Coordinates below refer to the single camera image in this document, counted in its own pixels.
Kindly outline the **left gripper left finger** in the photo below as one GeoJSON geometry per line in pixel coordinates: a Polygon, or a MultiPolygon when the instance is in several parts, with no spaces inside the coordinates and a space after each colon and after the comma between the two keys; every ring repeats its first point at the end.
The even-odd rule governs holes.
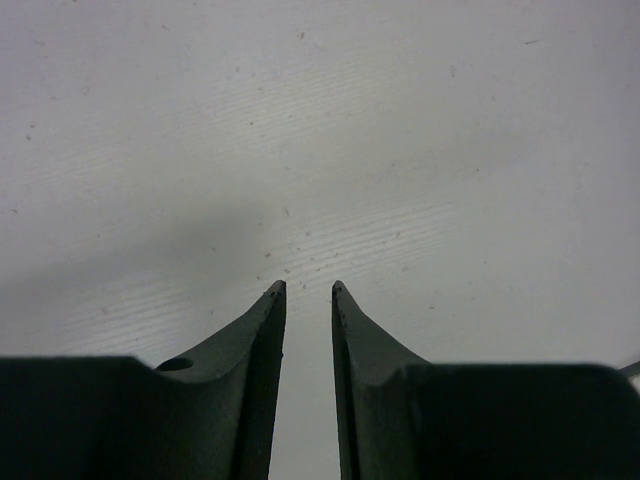
{"type": "Polygon", "coordinates": [[[286,285],[195,347],[149,367],[128,356],[5,357],[5,479],[264,479],[286,285]]]}

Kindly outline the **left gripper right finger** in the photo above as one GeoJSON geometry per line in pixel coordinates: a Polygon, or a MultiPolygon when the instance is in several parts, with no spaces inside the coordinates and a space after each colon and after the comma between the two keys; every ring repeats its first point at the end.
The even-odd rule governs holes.
{"type": "Polygon", "coordinates": [[[597,364],[437,364],[332,289],[345,479],[635,479],[639,395],[597,364]]]}

